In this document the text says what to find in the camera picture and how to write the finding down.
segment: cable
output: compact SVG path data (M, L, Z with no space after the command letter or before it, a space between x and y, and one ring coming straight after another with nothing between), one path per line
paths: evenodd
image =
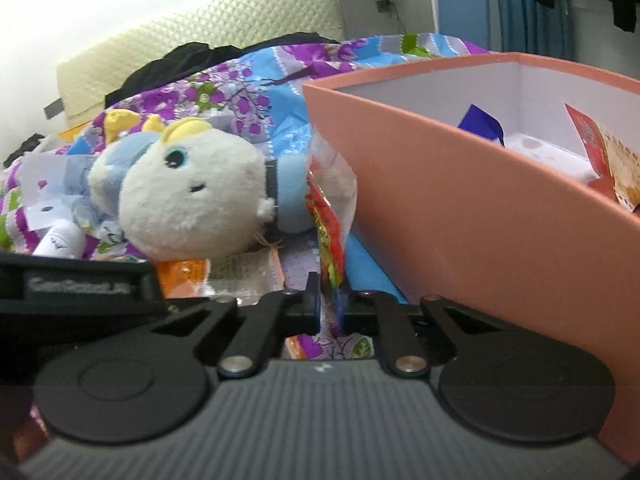
M396 14L396 20L398 20L398 23L402 26L402 33L407 34L408 32L406 30L406 25L402 21L402 18L400 18L400 12L398 12L398 7L396 7L396 3L391 1L391 6L394 8L394 13Z

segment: blue flat object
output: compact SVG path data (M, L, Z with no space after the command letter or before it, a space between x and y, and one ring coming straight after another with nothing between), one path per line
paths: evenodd
M438 32L489 50L489 0L438 0Z
M353 290L380 290L393 294L399 303L409 303L358 239L347 238L345 272Z

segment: headboard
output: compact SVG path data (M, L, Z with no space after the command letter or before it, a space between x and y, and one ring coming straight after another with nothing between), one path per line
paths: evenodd
M93 119L135 70L189 41L243 47L298 30L344 37L338 0L211 0L144 23L61 63L58 91L70 126Z

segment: blue curtain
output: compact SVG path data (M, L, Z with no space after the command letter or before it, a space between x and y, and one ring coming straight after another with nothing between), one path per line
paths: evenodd
M571 8L556 0L549 9L535 0L498 0L502 50L574 59Z

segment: pink box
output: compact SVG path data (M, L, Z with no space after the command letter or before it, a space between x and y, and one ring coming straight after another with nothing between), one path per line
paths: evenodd
M548 166L462 132L473 103L586 156L568 103L640 153L640 81L526 54L424 60L305 85L358 177L354 232L412 301L440 294L588 350L616 380L601 441L640 460L640 221Z

